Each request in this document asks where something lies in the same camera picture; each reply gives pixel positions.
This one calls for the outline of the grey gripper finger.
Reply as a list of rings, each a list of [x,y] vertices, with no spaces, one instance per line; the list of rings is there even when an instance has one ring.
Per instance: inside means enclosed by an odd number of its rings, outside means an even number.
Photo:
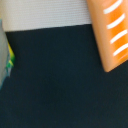
[[[0,88],[3,85],[5,78],[9,75],[9,69],[7,67],[9,59],[8,41],[2,28],[2,21],[0,20]]]

